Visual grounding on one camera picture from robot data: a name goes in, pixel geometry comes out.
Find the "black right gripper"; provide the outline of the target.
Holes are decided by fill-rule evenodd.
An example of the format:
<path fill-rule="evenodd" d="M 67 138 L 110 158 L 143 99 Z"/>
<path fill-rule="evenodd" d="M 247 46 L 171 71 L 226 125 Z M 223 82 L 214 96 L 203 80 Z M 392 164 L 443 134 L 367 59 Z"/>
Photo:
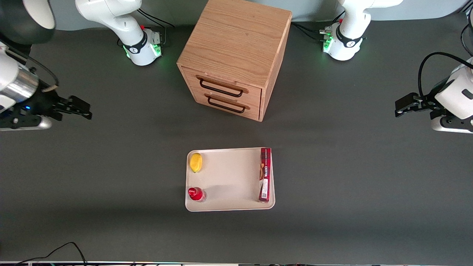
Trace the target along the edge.
<path fill-rule="evenodd" d="M 55 91 L 38 90 L 30 98 L 26 98 L 25 92 L 21 93 L 16 89 L 1 91 L 2 130 L 49 129 L 52 120 L 61 121 L 64 113 L 92 119 L 90 104 L 76 96 L 66 99 Z"/>

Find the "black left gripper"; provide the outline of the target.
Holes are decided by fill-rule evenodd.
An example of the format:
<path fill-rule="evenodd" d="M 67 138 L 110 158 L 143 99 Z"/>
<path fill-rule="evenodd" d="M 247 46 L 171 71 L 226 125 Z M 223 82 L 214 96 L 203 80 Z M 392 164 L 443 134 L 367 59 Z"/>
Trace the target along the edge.
<path fill-rule="evenodd" d="M 431 110 L 430 118 L 453 117 L 453 113 L 448 111 L 435 96 L 444 91 L 453 81 L 443 79 L 431 89 L 430 93 L 424 94 L 421 86 L 421 80 L 418 80 L 419 95 L 415 92 L 409 93 L 395 101 L 395 117 L 401 117 L 407 113 L 423 112 Z"/>

